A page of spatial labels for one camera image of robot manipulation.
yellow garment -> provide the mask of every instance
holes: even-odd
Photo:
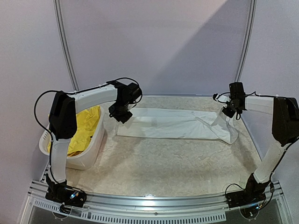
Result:
[[[93,106],[76,114],[77,131],[71,138],[67,156],[79,155],[89,145],[100,120],[100,106]]]

laundry basket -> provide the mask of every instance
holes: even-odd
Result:
[[[89,146],[82,153],[76,156],[66,158],[66,167],[73,169],[89,169],[95,162],[99,152],[103,136],[104,136],[104,110],[100,107],[100,120],[94,132],[94,135],[89,143]],[[42,153],[49,156],[48,144],[50,141],[50,134],[46,131],[43,132],[39,140],[39,149]]]

white cloth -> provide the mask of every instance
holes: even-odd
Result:
[[[117,135],[141,138],[220,139],[233,144],[238,132],[232,119],[219,112],[133,108]]]

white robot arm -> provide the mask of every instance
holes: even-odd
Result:
[[[287,149],[299,139],[299,108],[295,98],[279,96],[260,96],[256,93],[246,95],[242,83],[231,83],[230,96],[214,94],[214,100],[224,103],[222,112],[240,117],[243,111],[256,111],[272,115],[271,145],[260,166],[252,173],[244,191],[227,194],[230,208],[246,205],[264,198],[265,188],[271,186],[271,177]]]
[[[141,98],[138,102],[136,100],[142,97],[142,91],[138,83],[125,85],[117,80],[78,92],[56,91],[49,115],[51,148],[50,173],[46,176],[49,185],[46,199],[63,205],[83,207],[86,193],[68,186],[65,175],[69,143],[77,131],[76,114],[92,106],[115,101],[109,107],[109,116],[122,123],[127,122],[132,116],[129,110],[132,105],[140,102]]]

